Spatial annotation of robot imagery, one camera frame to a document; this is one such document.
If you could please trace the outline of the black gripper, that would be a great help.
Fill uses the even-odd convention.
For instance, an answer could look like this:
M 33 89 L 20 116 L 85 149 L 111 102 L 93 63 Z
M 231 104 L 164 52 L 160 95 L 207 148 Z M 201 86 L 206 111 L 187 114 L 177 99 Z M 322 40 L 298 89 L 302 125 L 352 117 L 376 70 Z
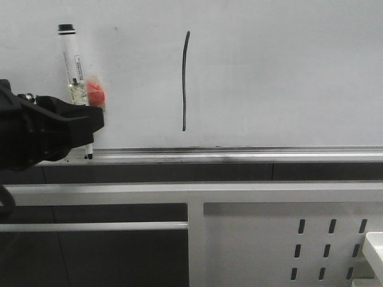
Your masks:
M 58 161 L 77 147 L 94 143 L 94 133 L 104 127 L 102 108 L 73 105 L 53 96 L 37 96 L 44 109 L 42 128 L 44 156 Z M 39 163 L 34 150 L 32 124 L 35 99 L 15 95 L 9 80 L 1 80 L 1 170 L 25 170 Z

